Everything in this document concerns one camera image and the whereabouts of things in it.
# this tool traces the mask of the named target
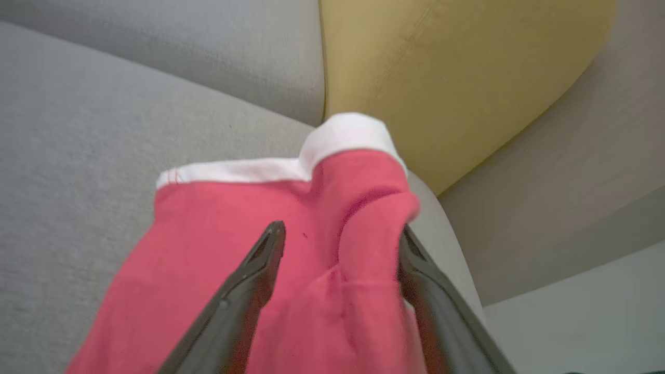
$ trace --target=white trim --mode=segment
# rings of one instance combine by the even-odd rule
[[[265,183],[280,180],[312,180],[316,165],[333,154],[356,149],[372,149],[391,155],[402,165],[386,125],[359,113],[330,117],[308,135],[298,158],[259,158],[189,164],[161,173],[157,189],[167,184],[191,182]]]

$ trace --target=gray cushion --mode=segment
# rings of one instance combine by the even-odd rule
[[[152,222],[158,173],[298,154],[311,127],[0,22],[0,373],[61,373]]]
[[[2,0],[0,17],[305,123],[323,117],[317,0]]]

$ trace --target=yellow pillow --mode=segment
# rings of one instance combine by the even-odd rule
[[[613,0],[321,0],[326,117],[383,120],[439,194],[574,83],[613,18]]]

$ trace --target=gray fabric surface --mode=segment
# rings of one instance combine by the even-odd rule
[[[0,18],[321,123],[317,0],[2,0]]]
[[[0,22],[0,373],[61,373],[173,166],[296,156],[311,127]]]

